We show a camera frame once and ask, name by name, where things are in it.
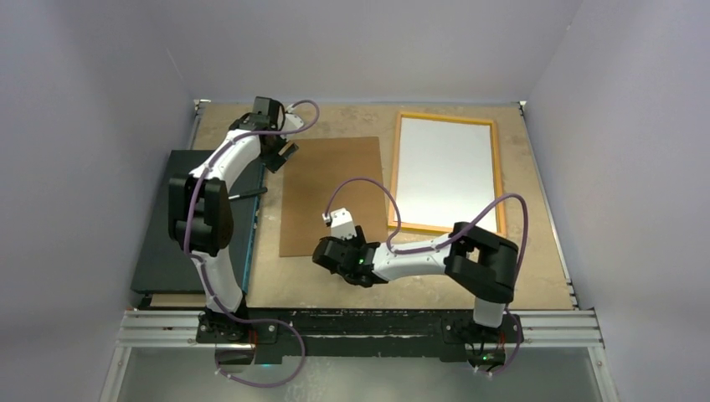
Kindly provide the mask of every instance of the gray wall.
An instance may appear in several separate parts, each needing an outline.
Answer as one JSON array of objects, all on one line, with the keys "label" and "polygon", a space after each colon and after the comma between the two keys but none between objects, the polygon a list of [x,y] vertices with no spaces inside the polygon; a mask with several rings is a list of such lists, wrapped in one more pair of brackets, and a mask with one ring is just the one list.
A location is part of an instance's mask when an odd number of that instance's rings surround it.
[{"label": "gray wall", "polygon": [[588,0],[526,117],[625,400],[710,393],[710,3]]},{"label": "gray wall", "polygon": [[140,2],[0,3],[0,400],[97,400],[191,98]]},{"label": "gray wall", "polygon": [[151,0],[195,97],[527,99],[581,0]]}]

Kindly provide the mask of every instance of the cardboard sheet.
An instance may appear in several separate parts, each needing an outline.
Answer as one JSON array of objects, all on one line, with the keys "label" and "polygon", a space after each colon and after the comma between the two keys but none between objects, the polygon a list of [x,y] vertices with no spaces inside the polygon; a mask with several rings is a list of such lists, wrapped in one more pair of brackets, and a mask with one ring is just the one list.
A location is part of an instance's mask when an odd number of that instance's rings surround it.
[{"label": "cardboard sheet", "polygon": [[[340,183],[355,177],[382,182],[377,137],[295,140],[299,150],[284,165],[279,256],[312,255],[329,235],[322,214]],[[349,183],[337,194],[331,211],[347,208],[368,241],[387,239],[384,193],[366,182]]]}]

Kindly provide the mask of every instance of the wooden frame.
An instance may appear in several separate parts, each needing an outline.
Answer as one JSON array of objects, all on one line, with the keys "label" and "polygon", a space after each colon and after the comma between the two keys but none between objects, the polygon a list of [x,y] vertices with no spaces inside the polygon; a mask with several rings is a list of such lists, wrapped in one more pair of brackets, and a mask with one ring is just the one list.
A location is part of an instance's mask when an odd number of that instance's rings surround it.
[{"label": "wooden frame", "polygon": [[[397,199],[397,178],[399,176],[399,142],[402,130],[402,119],[422,119],[422,120],[433,120],[433,121],[447,121],[452,123],[463,123],[472,124],[479,126],[489,126],[491,128],[491,152],[493,160],[493,191],[496,197],[503,195],[503,178],[501,171],[501,155],[499,150],[498,142],[498,131],[496,128],[496,123],[493,120],[481,120],[481,119],[471,119],[468,117],[455,117],[455,116],[444,116],[444,115],[431,115],[428,113],[418,113],[401,111],[397,115],[397,123],[394,129],[394,150],[392,156],[392,177],[389,182],[389,189],[392,197]],[[506,228],[506,213],[505,206],[500,203],[496,206],[496,223],[498,226],[497,234],[501,237],[507,237]],[[397,221],[394,216],[394,206],[389,203],[388,212],[388,222],[387,225],[390,228],[397,227]],[[429,234],[442,234],[451,232],[451,227],[443,226],[431,226],[426,224],[410,224],[402,221],[402,229],[412,230],[420,233]]]}]

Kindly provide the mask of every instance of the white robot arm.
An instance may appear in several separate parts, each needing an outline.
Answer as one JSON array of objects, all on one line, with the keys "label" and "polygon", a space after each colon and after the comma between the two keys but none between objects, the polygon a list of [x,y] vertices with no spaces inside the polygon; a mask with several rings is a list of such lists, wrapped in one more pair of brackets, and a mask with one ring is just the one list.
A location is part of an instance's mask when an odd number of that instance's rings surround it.
[{"label": "white robot arm", "polygon": [[[281,119],[279,109],[283,110]],[[207,169],[190,225],[190,251],[199,257],[193,258],[193,262],[198,268],[205,293],[210,293],[207,291],[209,284],[212,293],[219,295],[219,300],[230,312],[236,312],[239,308],[243,292],[234,278],[227,247],[233,230],[227,194],[251,161],[260,158],[274,172],[298,149],[294,144],[287,146],[288,141],[283,136],[244,137],[250,131],[276,131],[279,124],[279,130],[284,132],[296,131],[304,125],[303,120],[292,112],[292,106],[283,108],[280,102],[257,97],[252,112],[232,124],[222,144],[203,165],[194,168],[188,175],[170,180],[168,231],[171,239],[182,247],[190,198],[198,178]],[[219,151],[230,143],[231,147],[225,148],[225,152]],[[222,312],[210,296],[207,308]]]},{"label": "white robot arm", "polygon": [[[473,320],[484,327],[497,328],[503,311],[512,302],[517,245],[478,227],[459,241],[440,247],[466,225],[454,225],[451,234],[432,240],[396,245],[367,243],[362,229],[346,209],[332,211],[323,220],[331,236],[321,239],[313,262],[342,276],[346,282],[364,287],[395,281],[405,276],[447,275],[474,296]],[[407,250],[419,251],[407,254]],[[469,260],[479,250],[478,261]]]}]

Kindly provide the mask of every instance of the purple cable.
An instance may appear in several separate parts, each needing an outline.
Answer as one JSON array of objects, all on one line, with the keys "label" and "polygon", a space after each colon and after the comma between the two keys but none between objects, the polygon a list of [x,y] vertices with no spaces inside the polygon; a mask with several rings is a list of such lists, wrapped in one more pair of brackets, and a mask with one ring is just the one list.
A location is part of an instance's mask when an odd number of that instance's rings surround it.
[{"label": "purple cable", "polygon": [[[346,184],[350,182],[355,182],[355,181],[364,181],[364,182],[369,182],[372,183],[382,189],[384,193],[387,195],[389,198],[389,202],[392,203],[392,206],[394,207],[394,212],[397,215],[397,227],[394,229],[392,234],[389,235],[387,240],[385,241],[385,244],[387,245],[387,248],[389,249],[389,252],[392,254],[397,254],[397,255],[410,255],[410,254],[417,254],[421,253],[424,251],[432,251],[431,247],[418,247],[416,249],[408,249],[408,250],[393,250],[392,248],[392,238],[399,233],[399,231],[402,229],[402,219],[401,215],[399,214],[399,207],[397,207],[397,202],[394,201],[394,197],[392,194],[387,190],[380,182],[377,180],[373,180],[371,178],[365,178],[365,177],[357,177],[357,178],[349,178],[348,180],[342,182],[335,191],[333,192],[331,199],[328,200],[328,204],[326,206],[326,211],[324,213],[325,216],[328,216],[331,210],[331,206],[333,203],[333,200],[335,199],[335,196],[337,195],[337,192],[340,191],[340,189],[345,186]],[[527,246],[527,224],[528,224],[528,218],[527,218],[527,203],[525,202],[525,199],[522,197],[520,194],[516,193],[505,193],[502,196],[494,199],[490,204],[488,204],[469,224],[467,224],[463,229],[459,230],[458,233],[454,234],[451,236],[449,239],[446,241],[435,245],[433,250],[439,250],[447,245],[450,245],[454,243],[455,241],[458,241],[465,233],[468,233],[469,230],[473,229],[473,227],[483,219],[486,214],[491,212],[492,209],[496,207],[496,205],[500,204],[503,202],[503,200],[508,199],[508,198],[515,198],[518,201],[520,201],[520,206],[522,208],[522,240],[520,241],[520,251],[517,255],[517,263],[515,264],[515,279],[513,282],[517,281],[517,276],[520,274],[520,267],[522,265],[522,258],[525,256],[525,248]],[[496,370],[496,375],[498,375],[500,372],[502,372],[504,369],[506,369],[512,361],[515,359],[517,356],[517,351],[520,348],[520,343],[522,342],[522,326],[520,325],[520,321],[510,313],[510,310],[508,310],[508,306],[506,305],[505,307],[505,312],[508,314],[513,321],[517,325],[517,341],[515,344],[515,349],[513,349],[511,353],[511,357],[507,359],[507,361],[503,364],[502,367],[500,367],[498,370]]]},{"label": "purple cable", "polygon": [[279,136],[279,135],[289,135],[289,134],[296,134],[299,132],[303,132],[305,130],[308,130],[309,128],[313,127],[314,124],[318,121],[318,118],[321,115],[321,110],[318,107],[318,104],[314,102],[313,100],[299,100],[298,102],[294,103],[292,107],[296,107],[298,105],[301,105],[303,103],[308,103],[313,105],[313,107],[316,108],[316,116],[313,118],[312,121],[310,121],[308,124],[305,126],[297,129],[297,130],[291,130],[291,131],[249,131],[244,134],[240,134],[236,136],[234,139],[232,139],[230,142],[224,144],[223,147],[221,147],[217,152],[214,153],[214,155],[209,159],[207,162],[207,166],[203,169],[202,174],[200,174],[197,183],[195,184],[195,188],[193,190],[193,195],[190,198],[190,206],[188,209],[188,221],[187,221],[187,226],[185,227],[185,238],[183,240],[183,252],[185,253],[186,256],[188,256],[191,259],[195,259],[200,267],[200,274],[202,275],[202,278],[204,280],[204,286],[207,290],[207,293],[212,299],[214,300],[214,304],[219,307],[219,310],[222,311],[222,313],[229,317],[231,320],[241,323],[241,324],[260,324],[260,323],[274,323],[278,325],[283,325],[284,327],[288,328],[291,332],[296,335],[296,339],[298,339],[298,343],[301,345],[301,361],[298,363],[298,366],[296,367],[296,370],[294,372],[286,377],[285,379],[282,379],[280,381],[276,381],[274,383],[268,383],[268,384],[262,384],[262,383],[255,383],[246,379],[240,379],[238,377],[234,377],[232,374],[227,373],[223,368],[219,367],[219,361],[215,360],[215,363],[217,364],[217,371],[222,374],[224,377],[227,379],[231,379],[233,381],[236,381],[238,383],[242,383],[245,385],[249,385],[251,387],[256,387],[256,388],[274,388],[278,387],[280,385],[286,384],[292,379],[294,379],[303,369],[303,365],[306,362],[306,345],[303,343],[303,338],[301,335],[298,333],[298,331],[293,328],[291,325],[289,325],[287,322],[283,322],[281,320],[275,320],[271,318],[261,318],[261,319],[256,319],[256,320],[244,320],[242,318],[236,317],[232,312],[229,311],[229,309],[222,303],[222,301],[219,300],[216,294],[214,294],[214,289],[212,288],[212,285],[209,283],[209,279],[207,277],[207,268],[205,267],[205,260],[199,255],[195,255],[190,253],[190,232],[192,230],[192,225],[193,225],[193,218],[195,216],[195,205],[197,205],[198,197],[199,197],[199,189],[202,187],[202,183],[204,182],[204,179],[207,177],[208,173],[212,168],[214,167],[214,164],[216,161],[224,155],[225,152],[227,152],[228,149],[230,149],[235,143],[239,142],[241,139],[246,138],[246,137],[251,137],[251,136]]}]

